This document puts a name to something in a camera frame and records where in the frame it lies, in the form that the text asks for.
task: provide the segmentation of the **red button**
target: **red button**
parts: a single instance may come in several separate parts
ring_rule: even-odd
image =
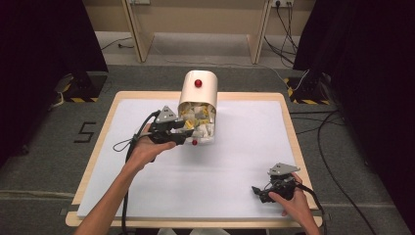
[[[200,79],[195,80],[195,86],[196,87],[201,87],[202,86],[202,81]]]

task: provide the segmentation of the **gray carpet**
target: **gray carpet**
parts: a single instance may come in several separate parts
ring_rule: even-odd
[[[0,169],[0,234],[70,234],[73,228],[66,226],[65,212],[61,210],[71,203],[116,92],[180,91],[184,76],[190,70],[213,71],[218,77],[218,91],[282,93],[292,113],[314,191],[331,217],[327,221],[328,234],[370,234],[364,220],[324,166],[317,130],[301,133],[318,127],[327,114],[295,114],[333,111],[336,105],[291,103],[285,84],[269,69],[123,66],[109,66],[109,69],[98,102],[64,103],[50,111],[28,143],[29,153],[10,158]],[[290,70],[278,71],[283,77],[297,75]],[[378,234],[410,234],[382,182],[365,165],[341,115],[336,113],[333,118],[333,123],[322,128],[320,142],[330,170]],[[74,143],[87,139],[78,134],[86,121],[95,122],[84,129],[94,132],[91,141]],[[39,191],[42,195],[27,194],[27,191]],[[110,234],[119,231],[112,229]],[[295,232],[298,230],[272,230],[270,234]]]

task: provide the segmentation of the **handheld controller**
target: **handheld controller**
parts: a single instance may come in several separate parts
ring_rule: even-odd
[[[164,106],[150,125],[149,131],[151,134],[149,138],[155,144],[174,141],[176,145],[182,145],[186,138],[192,136],[193,129],[181,131],[180,133],[173,133],[171,129],[182,128],[184,123],[184,120],[177,120],[176,114],[168,106]]]
[[[277,193],[286,200],[293,199],[294,190],[297,187],[297,183],[291,173],[298,170],[300,169],[296,166],[288,164],[276,164],[268,171],[271,179],[267,186],[271,185],[271,187],[266,188],[265,186],[264,190],[253,187],[254,193],[259,196],[259,199],[263,203],[274,203],[274,200],[268,196],[269,192]]]

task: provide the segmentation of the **finger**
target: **finger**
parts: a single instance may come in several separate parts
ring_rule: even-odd
[[[170,150],[172,148],[174,148],[176,146],[176,143],[173,141],[170,142],[166,142],[163,144],[157,144],[155,145],[155,148],[157,150],[157,155],[160,154],[161,152],[165,151],[165,150]]]
[[[291,175],[294,177],[296,182],[302,184],[302,179],[295,172],[292,172]]]
[[[297,192],[301,192],[302,193],[302,189],[296,187],[296,189],[294,190],[294,193],[297,193]]]
[[[279,194],[274,193],[274,192],[269,192],[268,196],[274,200],[275,202],[281,204],[284,206],[285,203],[287,203],[287,200],[285,200],[283,197],[281,197]]]
[[[149,132],[149,129],[150,129],[150,124],[149,124],[149,123],[147,123],[147,124],[144,126],[144,128],[143,128],[142,132]]]

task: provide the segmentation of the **electrical outlet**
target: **electrical outlet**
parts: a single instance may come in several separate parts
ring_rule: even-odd
[[[150,5],[150,0],[129,0],[131,5]]]
[[[272,0],[272,7],[277,7],[277,1],[280,2],[280,8],[293,7],[294,5],[294,0]]]

